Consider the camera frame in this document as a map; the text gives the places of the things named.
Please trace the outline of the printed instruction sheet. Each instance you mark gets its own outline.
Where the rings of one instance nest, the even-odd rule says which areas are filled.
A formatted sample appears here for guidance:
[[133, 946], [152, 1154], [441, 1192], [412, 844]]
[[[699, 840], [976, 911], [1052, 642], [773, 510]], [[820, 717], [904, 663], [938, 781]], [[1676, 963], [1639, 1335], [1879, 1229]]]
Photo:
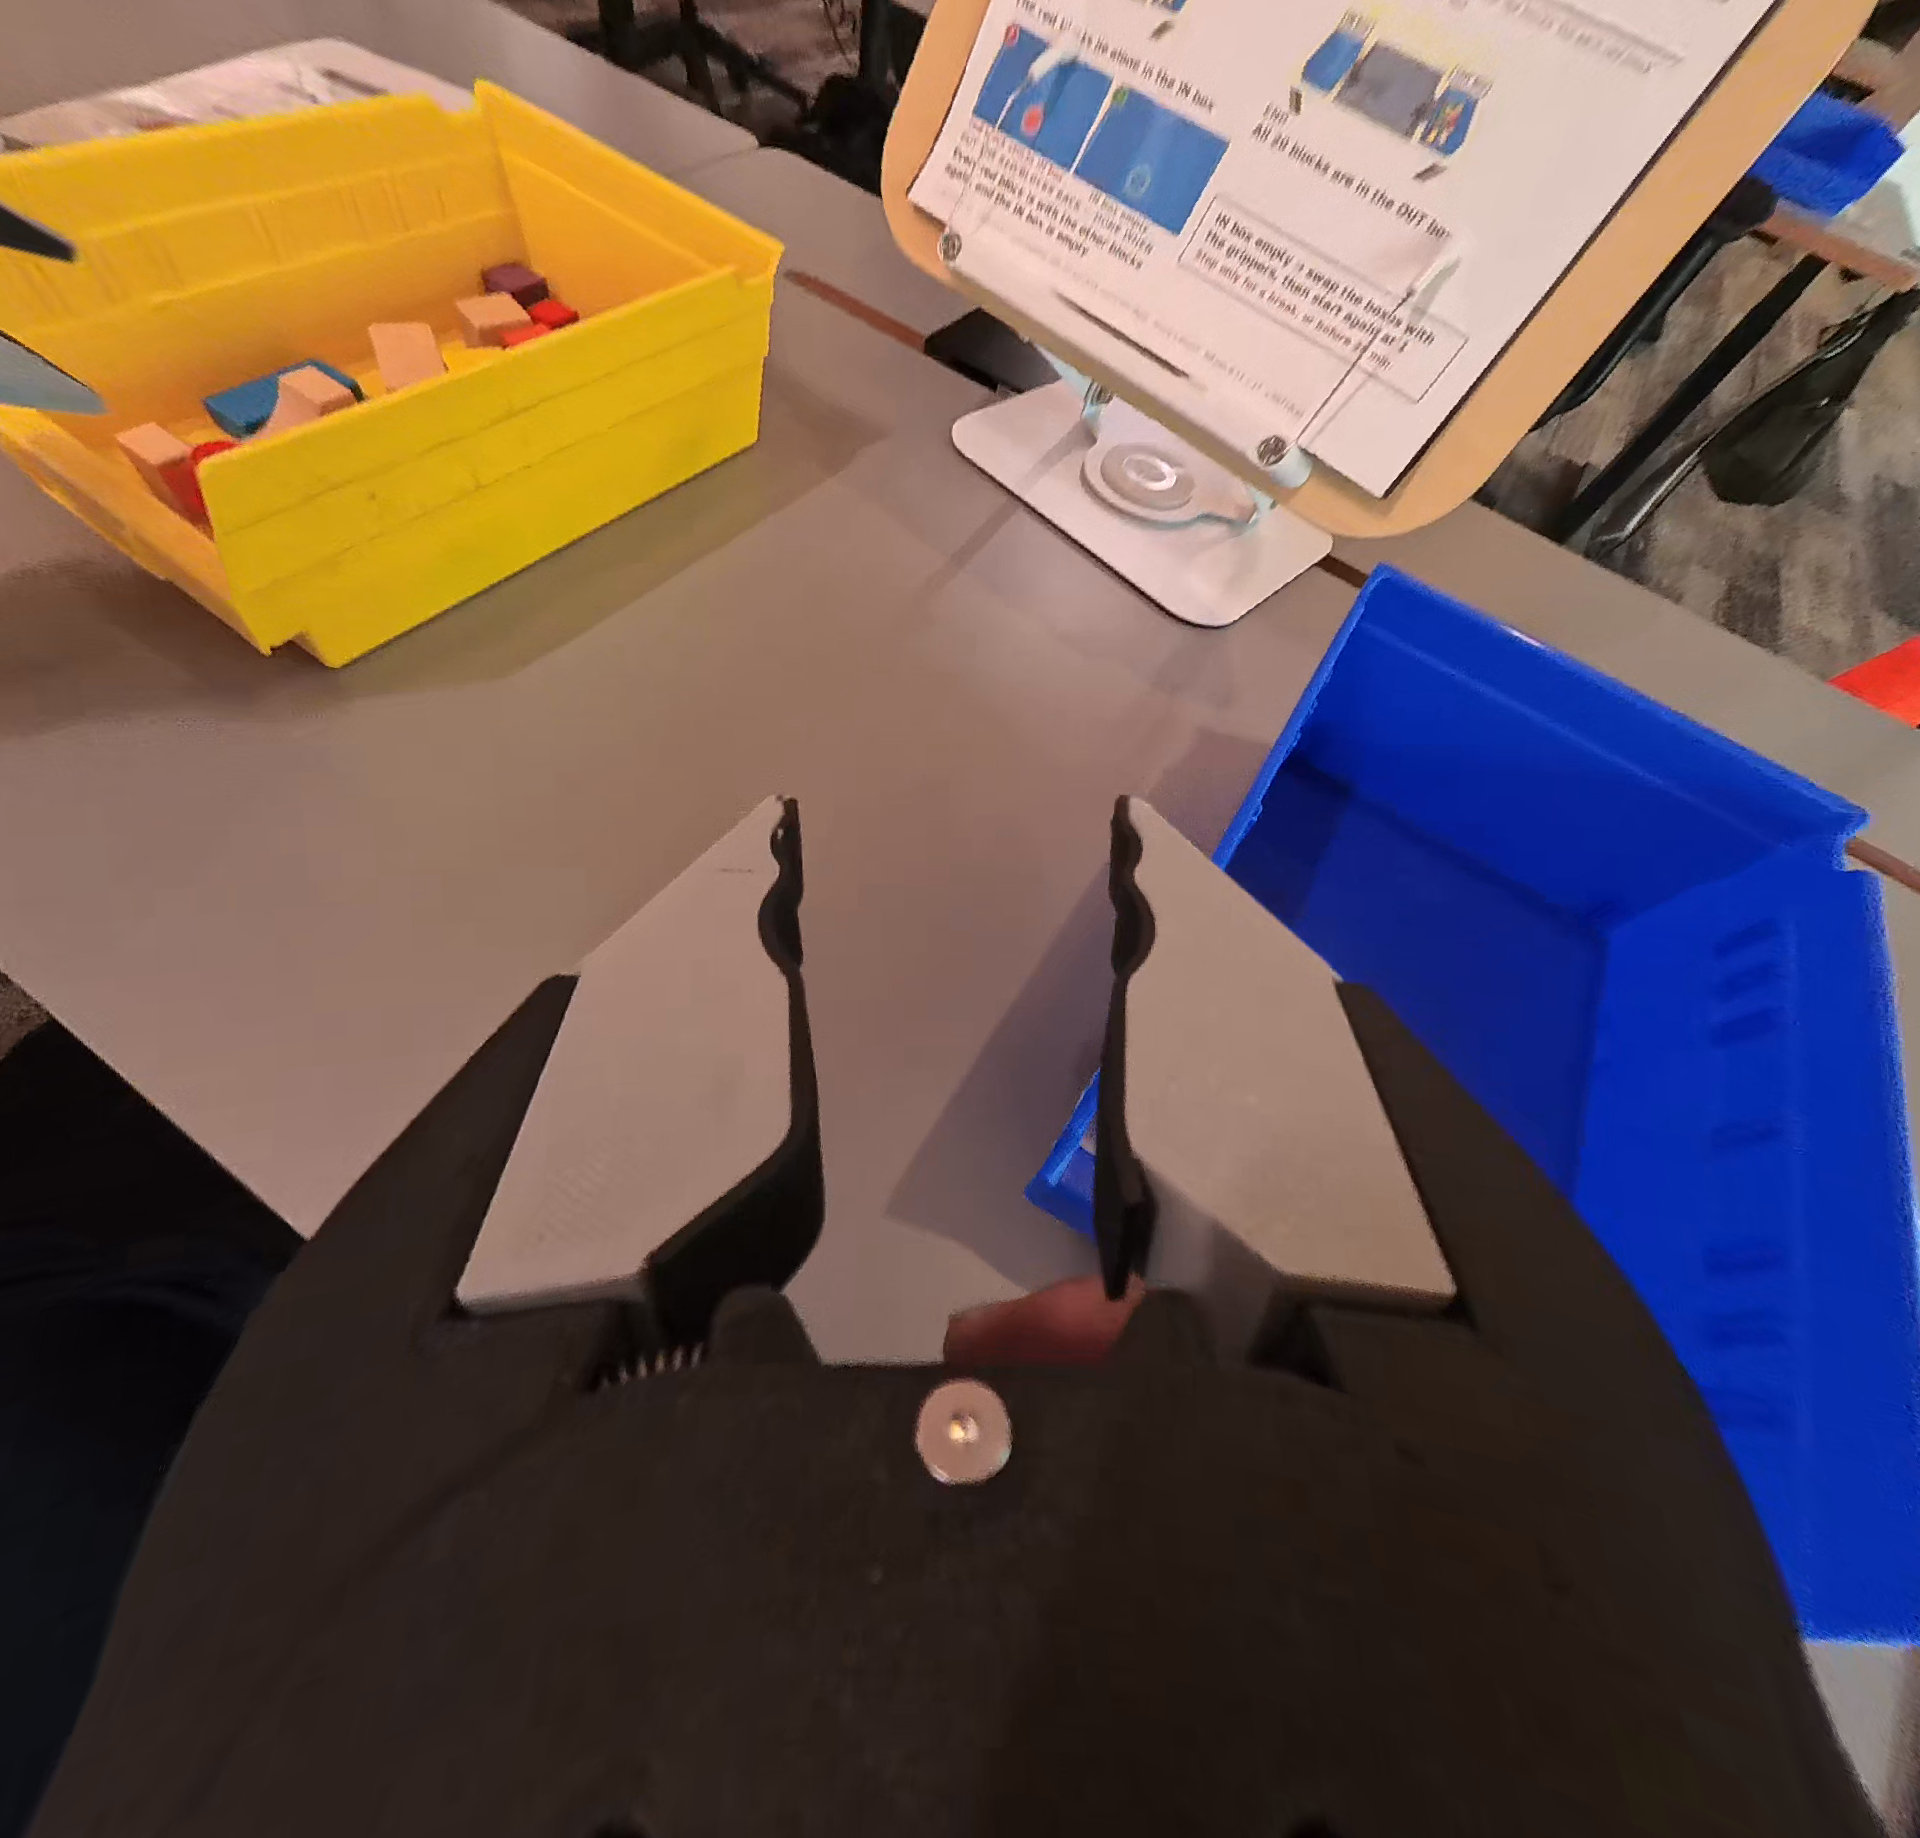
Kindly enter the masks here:
[[1780, 0], [987, 0], [908, 205], [1253, 463], [1388, 496]]

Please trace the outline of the black office chair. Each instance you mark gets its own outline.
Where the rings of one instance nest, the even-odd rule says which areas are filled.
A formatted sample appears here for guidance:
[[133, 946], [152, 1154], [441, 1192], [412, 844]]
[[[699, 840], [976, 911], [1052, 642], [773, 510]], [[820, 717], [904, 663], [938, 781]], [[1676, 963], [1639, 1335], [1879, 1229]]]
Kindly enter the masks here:
[[799, 83], [710, 24], [699, 11], [699, 0], [672, 0], [667, 11], [645, 18], [637, 0], [591, 0], [590, 24], [568, 27], [565, 39], [632, 74], [676, 62], [695, 99], [716, 116], [724, 109], [712, 75], [716, 65], [724, 69], [739, 96], [760, 88], [789, 105], [806, 105]]

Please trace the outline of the black hanging bag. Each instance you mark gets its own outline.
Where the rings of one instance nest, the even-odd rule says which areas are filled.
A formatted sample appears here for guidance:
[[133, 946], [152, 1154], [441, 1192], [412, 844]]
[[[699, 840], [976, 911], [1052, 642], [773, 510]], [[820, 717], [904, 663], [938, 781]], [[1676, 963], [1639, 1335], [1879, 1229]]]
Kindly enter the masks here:
[[1714, 497], [1744, 507], [1792, 502], [1814, 476], [1862, 376], [1915, 314], [1909, 289], [1832, 324], [1805, 362], [1699, 448], [1698, 469]]

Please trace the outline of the orange traffic cone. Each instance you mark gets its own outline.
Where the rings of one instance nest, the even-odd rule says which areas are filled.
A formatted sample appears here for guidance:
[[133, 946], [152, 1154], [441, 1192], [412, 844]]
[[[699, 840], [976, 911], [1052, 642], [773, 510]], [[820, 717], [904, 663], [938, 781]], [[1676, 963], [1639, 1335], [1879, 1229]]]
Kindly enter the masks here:
[[1920, 640], [1917, 634], [1832, 679], [1835, 692], [1915, 727], [1920, 723]]

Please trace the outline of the pile of coloured wooden blocks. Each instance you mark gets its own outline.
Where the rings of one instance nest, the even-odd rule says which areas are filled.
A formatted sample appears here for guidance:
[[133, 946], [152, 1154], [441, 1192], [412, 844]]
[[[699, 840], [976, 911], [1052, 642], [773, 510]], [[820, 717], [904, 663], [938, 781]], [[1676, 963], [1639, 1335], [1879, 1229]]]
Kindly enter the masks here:
[[[544, 299], [557, 297], [541, 276], [532, 272], [532, 266], [513, 263], [486, 266], [483, 272], [483, 290], [456, 300], [459, 344], [469, 354], [505, 350], [497, 346], [497, 335], [521, 319], [523, 307]], [[373, 321], [369, 349], [378, 395], [399, 395], [417, 386], [434, 382], [450, 370], [448, 349], [429, 321]], [[346, 370], [321, 358], [300, 358], [280, 372], [228, 386], [228, 390], [207, 395], [202, 412], [215, 430], [210, 437], [183, 437], [164, 424], [145, 421], [118, 431], [113, 444], [118, 458], [147, 488], [147, 492], [156, 496], [150, 475], [156, 451], [171, 437], [185, 442], [230, 437], [236, 451], [240, 451], [243, 444], [286, 437], [329, 416], [349, 414], [369, 397], [369, 388]]]

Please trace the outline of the white stand base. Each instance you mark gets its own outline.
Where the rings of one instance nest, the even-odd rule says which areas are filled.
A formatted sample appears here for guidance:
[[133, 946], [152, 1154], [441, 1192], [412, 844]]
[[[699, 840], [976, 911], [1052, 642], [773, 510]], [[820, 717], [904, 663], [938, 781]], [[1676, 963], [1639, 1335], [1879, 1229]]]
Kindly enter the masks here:
[[1225, 628], [1333, 552], [1333, 535], [1092, 386], [1000, 395], [961, 458], [1171, 619]]

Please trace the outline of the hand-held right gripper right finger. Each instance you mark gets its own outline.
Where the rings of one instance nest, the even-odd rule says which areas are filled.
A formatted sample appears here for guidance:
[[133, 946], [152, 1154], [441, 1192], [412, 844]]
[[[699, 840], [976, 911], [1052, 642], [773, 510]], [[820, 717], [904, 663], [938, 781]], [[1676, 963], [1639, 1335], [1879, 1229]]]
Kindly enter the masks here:
[[1102, 1290], [1444, 1306], [1454, 1277], [1333, 969], [1141, 797], [1114, 807]]

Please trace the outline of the small blue storage bin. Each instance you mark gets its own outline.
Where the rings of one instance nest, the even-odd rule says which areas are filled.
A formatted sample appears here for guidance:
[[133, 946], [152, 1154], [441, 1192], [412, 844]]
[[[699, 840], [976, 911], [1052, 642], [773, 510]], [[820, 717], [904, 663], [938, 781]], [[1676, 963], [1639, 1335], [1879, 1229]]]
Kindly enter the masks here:
[[1859, 205], [1902, 158], [1896, 125], [1862, 99], [1820, 88], [1794, 109], [1744, 176], [1759, 180], [1778, 205], [1833, 219]]

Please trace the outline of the person's right hand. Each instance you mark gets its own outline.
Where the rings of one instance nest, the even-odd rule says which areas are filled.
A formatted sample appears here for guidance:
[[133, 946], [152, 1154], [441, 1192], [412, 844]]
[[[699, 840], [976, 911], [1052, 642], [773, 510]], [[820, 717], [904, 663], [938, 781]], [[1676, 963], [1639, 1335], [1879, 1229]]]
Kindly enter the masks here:
[[957, 1373], [993, 1367], [1097, 1363], [1123, 1335], [1147, 1289], [1109, 1297], [1097, 1274], [1065, 1277], [1026, 1297], [974, 1305], [947, 1320], [942, 1362]]

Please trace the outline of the yellow plastic bin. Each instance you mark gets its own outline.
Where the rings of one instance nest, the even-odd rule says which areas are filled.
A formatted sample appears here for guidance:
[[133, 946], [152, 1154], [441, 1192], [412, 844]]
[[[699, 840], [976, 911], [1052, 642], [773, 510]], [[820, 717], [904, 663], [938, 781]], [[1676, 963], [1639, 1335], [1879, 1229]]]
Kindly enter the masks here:
[[[4, 151], [4, 205], [75, 247], [4, 256], [4, 332], [108, 403], [4, 409], [4, 456], [257, 653], [349, 666], [756, 442], [781, 244], [485, 79]], [[581, 319], [469, 354], [456, 300], [507, 263]], [[448, 374], [378, 395], [373, 321], [429, 321]], [[300, 358], [373, 397], [210, 460], [210, 530], [118, 458]]]

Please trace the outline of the laminated label sheet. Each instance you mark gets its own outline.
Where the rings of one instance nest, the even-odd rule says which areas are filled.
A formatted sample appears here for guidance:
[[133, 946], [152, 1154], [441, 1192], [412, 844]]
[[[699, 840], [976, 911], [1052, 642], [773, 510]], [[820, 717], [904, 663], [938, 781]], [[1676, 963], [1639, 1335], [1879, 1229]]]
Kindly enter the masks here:
[[145, 83], [37, 105], [2, 119], [2, 150], [42, 150], [190, 129], [318, 105], [420, 94], [459, 112], [472, 88], [342, 39], [289, 41]]

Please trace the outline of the blue plastic bin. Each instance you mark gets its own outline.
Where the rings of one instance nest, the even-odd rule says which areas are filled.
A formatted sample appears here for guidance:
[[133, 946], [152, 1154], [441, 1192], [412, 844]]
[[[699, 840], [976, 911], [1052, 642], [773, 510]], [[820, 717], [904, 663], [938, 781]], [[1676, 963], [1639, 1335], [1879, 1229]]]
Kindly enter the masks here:
[[[1657, 1320], [1811, 1640], [1915, 1645], [1915, 1171], [1859, 807], [1380, 568], [1215, 854]], [[1094, 1236], [1094, 1082], [1026, 1187]]]

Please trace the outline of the wooden table with black legs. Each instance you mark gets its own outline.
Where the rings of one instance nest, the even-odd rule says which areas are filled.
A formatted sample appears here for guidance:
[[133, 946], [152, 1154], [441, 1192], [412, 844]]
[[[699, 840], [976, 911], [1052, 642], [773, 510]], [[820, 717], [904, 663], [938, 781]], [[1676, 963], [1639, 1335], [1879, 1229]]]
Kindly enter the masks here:
[[1699, 448], [1737, 414], [1724, 416], [1710, 431], [1691, 435], [1698, 412], [1749, 362], [1824, 276], [1833, 272], [1841, 280], [1881, 289], [1881, 300], [1915, 289], [1915, 239], [1888, 247], [1862, 239], [1846, 219], [1817, 222], [1794, 206], [1778, 206], [1741, 234], [1790, 248], [1794, 263], [1672, 388], [1619, 456], [1568, 496], [1547, 530], [1556, 545], [1583, 547], [1587, 557], [1606, 565], [1617, 561], [1619, 551], [1698, 472]]

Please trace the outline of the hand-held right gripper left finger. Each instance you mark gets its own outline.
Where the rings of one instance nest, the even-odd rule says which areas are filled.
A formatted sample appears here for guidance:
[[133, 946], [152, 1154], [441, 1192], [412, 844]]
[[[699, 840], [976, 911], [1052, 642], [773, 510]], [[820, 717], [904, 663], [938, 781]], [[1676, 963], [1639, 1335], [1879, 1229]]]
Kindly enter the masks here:
[[799, 803], [769, 797], [585, 962], [456, 1302], [708, 1331], [826, 1226]]

